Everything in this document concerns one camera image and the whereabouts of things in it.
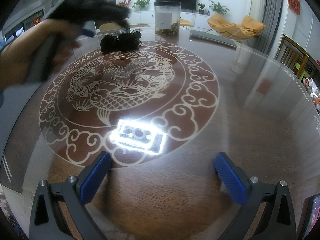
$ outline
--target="white curtain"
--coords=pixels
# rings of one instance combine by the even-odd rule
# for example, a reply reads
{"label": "white curtain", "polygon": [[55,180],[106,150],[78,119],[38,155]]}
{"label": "white curtain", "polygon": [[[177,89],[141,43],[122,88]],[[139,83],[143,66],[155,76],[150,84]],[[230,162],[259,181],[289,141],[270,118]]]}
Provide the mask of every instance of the white curtain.
{"label": "white curtain", "polygon": [[267,0],[248,0],[245,15],[262,22]]}

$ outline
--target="black jar lid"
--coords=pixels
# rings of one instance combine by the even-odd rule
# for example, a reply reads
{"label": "black jar lid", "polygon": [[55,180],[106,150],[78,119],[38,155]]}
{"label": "black jar lid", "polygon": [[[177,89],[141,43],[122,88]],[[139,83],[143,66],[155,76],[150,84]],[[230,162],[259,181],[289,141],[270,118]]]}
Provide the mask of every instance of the black jar lid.
{"label": "black jar lid", "polygon": [[181,2],[155,2],[155,6],[181,6]]}

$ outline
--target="blue textured pad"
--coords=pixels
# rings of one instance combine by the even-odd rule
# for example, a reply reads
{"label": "blue textured pad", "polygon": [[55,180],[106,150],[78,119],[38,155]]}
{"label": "blue textured pad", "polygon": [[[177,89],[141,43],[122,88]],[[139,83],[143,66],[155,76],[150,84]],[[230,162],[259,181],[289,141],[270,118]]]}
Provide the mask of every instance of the blue textured pad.
{"label": "blue textured pad", "polygon": [[247,201],[246,189],[221,154],[216,155],[214,159],[214,168],[226,185],[233,202],[241,206],[244,205]]}
{"label": "blue textured pad", "polygon": [[106,152],[81,185],[79,199],[82,204],[92,201],[110,166],[111,155]]}

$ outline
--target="orange lounge chair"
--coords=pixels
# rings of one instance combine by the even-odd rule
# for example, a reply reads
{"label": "orange lounge chair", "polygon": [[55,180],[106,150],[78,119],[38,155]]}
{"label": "orange lounge chair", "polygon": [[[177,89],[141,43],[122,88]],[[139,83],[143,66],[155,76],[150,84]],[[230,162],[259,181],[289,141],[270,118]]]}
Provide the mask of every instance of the orange lounge chair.
{"label": "orange lounge chair", "polygon": [[251,38],[266,27],[250,16],[245,16],[241,24],[230,23],[218,13],[208,19],[208,24],[211,27],[208,31],[214,30],[220,36],[237,41]]}

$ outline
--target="glossy table surface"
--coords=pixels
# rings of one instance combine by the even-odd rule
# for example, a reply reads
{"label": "glossy table surface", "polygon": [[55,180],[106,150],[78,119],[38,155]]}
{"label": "glossy table surface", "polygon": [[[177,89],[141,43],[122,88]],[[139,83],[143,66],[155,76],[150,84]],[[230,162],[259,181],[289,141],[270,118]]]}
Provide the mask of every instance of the glossy table surface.
{"label": "glossy table surface", "polygon": [[143,28],[139,51],[107,55],[102,37],[80,39],[17,120],[0,168],[6,196],[19,192],[9,205],[30,216],[39,180],[64,181],[107,150],[112,170],[86,207],[108,239],[217,239],[240,208],[214,171],[226,152],[249,177],[285,180],[299,222],[319,190],[320,120],[290,69],[187,30]]}

